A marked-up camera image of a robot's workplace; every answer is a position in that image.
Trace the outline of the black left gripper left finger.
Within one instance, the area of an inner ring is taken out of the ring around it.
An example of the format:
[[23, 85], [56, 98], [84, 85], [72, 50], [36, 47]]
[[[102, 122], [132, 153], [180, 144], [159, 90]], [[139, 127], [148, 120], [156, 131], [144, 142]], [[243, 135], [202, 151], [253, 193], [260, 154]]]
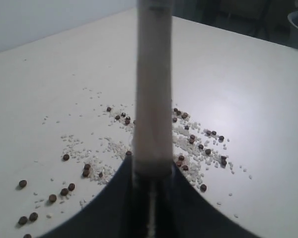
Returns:
[[79, 213], [44, 238], [150, 238], [150, 187], [127, 156], [105, 188]]

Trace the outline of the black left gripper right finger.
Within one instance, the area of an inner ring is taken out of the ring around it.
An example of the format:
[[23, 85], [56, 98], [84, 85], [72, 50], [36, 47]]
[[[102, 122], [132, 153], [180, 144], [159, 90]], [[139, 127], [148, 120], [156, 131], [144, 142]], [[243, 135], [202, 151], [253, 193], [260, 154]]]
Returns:
[[156, 189], [151, 231], [155, 238], [258, 237], [204, 199], [175, 164]]

